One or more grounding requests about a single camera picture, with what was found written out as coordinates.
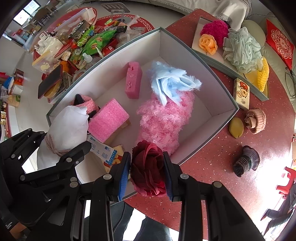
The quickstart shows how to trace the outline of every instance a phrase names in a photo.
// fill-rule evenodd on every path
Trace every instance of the pink sponge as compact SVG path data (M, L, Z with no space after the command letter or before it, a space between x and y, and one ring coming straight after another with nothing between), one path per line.
M128 118L128 113L116 99L112 99L91 118L88 131L104 143Z
M138 99L142 79L141 66L138 62L129 62L128 65L125 93L130 99Z

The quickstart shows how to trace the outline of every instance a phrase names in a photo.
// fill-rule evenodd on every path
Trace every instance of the green snack bag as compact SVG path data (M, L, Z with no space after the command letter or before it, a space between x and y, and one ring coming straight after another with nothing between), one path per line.
M79 47L79 48L76 48L74 52L71 54L70 61L73 64L77 64L79 62L79 60L81 59L82 51L83 51L83 48Z
M88 55L98 53L96 48L101 51L110 42L115 33L116 30L111 30L92 36L84 46L83 53L86 53Z
M88 30L85 31L85 33L82 35L82 37L77 41L77 46L81 47L84 45L90 36L93 36L94 34L94 26L91 26Z

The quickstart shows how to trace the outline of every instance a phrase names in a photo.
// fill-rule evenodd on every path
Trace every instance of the red cushion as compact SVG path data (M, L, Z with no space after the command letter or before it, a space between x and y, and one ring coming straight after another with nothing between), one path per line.
M266 19L266 24L266 42L277 52L277 54L282 58L289 70L291 70L294 45L276 26L273 25L271 21Z

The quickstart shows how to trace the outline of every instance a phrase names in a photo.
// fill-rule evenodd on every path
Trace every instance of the red stool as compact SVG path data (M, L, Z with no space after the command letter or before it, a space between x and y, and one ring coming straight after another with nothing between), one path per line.
M280 193L282 194L289 194L290 192L290 188L292 187L292 185L294 184L294 178L296 178L296 171L285 167L285 170L288 171L288 178L290 179L287 186L276 186L276 189L280 191Z

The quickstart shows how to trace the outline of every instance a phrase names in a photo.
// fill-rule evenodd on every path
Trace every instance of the table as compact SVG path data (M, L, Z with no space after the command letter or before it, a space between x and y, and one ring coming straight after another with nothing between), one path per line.
M61 16L59 19L55 20L48 28L46 31L48 32L52 32L59 23L62 23L66 20L68 20L69 18L73 17L75 14L79 13L82 9L85 9L86 7L81 7L78 9L75 9L71 12L66 13L65 15ZM95 8L93 8L94 13L95 13L95 17L92 19L92 23L94 23L96 21L97 18L97 10ZM62 55L64 54L65 51L68 51L71 48L71 44L70 41L65 44L60 50L59 52L54 56L55 58L60 58L62 57ZM33 52L33 60L35 61L36 59L38 59L40 57L40 54L37 53L36 50L34 50Z
M124 14L123 16L128 17L128 18L135 17L135 15L132 15L132 14ZM121 14L113 15L113 19L117 19L119 17L121 17ZM107 22L110 18L111 18L110 15L99 18L95 25L96 26L105 26L105 22ZM151 23L149 23L146 19L138 18L137 20L138 20L138 23L133 24L131 27L144 27L144 28L146 28L145 33L152 31L154 29L153 25Z
M166 29L191 47L199 16L207 18L209 14L197 9ZM233 79L212 69L232 93ZM257 107L266 114L265 130L253 135L245 128L243 136L235 139L230 135L226 125L208 144L181 165L184 173L198 181L222 182L257 226L260 225L259 220L266 208L274 208L281 197L275 190L277 185L275 177L279 177L284 167L288 165L286 160L288 160L295 121L294 109L280 80L271 68L268 81L269 100L261 102L252 93L250 94L250 109ZM240 109L236 116L243 120L245 111ZM251 170L239 178L233 173L232 165L241 155L244 145L256 149L261 162L256 171ZM145 198L140 194L125 201L145 215L172 229L179 230L180 202L172 203L167 197ZM202 208L204 239L207 239L205 203L202 203Z

